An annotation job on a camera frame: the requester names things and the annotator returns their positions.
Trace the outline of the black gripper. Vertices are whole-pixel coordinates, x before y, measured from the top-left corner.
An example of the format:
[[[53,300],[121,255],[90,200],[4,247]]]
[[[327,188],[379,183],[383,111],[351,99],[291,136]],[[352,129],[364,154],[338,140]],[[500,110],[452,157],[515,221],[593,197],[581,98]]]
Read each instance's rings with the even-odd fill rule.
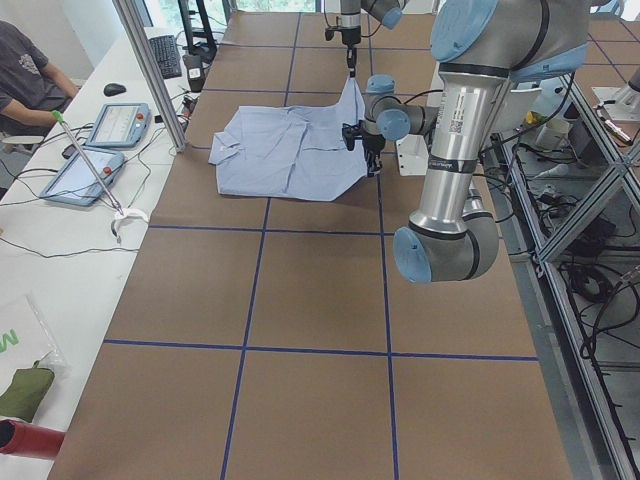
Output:
[[[381,134],[371,133],[364,120],[355,125],[344,123],[341,128],[342,138],[348,151],[353,151],[356,142],[362,143],[364,159],[367,166],[367,176],[374,177],[382,170],[381,153],[386,145],[386,139]]]
[[[361,28],[326,27],[325,39],[327,41],[332,40],[336,33],[339,33],[341,35],[341,41],[347,47],[346,61],[349,77],[355,78],[357,68],[357,45],[361,42]]]

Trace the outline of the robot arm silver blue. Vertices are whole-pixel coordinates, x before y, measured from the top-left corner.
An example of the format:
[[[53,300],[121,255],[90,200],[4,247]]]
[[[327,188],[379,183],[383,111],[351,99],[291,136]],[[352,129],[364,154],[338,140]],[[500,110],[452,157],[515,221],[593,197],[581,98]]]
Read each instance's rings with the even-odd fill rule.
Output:
[[[587,53],[587,1],[448,1],[437,14],[431,53],[443,82],[440,105],[406,105],[387,75],[367,83],[363,118],[344,125],[376,166],[383,145],[430,137],[418,208],[395,232],[393,252],[412,283],[477,278],[493,265],[498,232],[472,177],[504,98],[522,82],[576,71]]]
[[[331,41],[335,34],[341,36],[347,48],[346,64],[350,78],[356,77],[357,46],[363,38],[361,14],[366,13],[379,22],[380,26],[392,30],[400,21],[407,1],[399,0],[342,0],[335,23],[330,24],[325,17],[325,40]]]

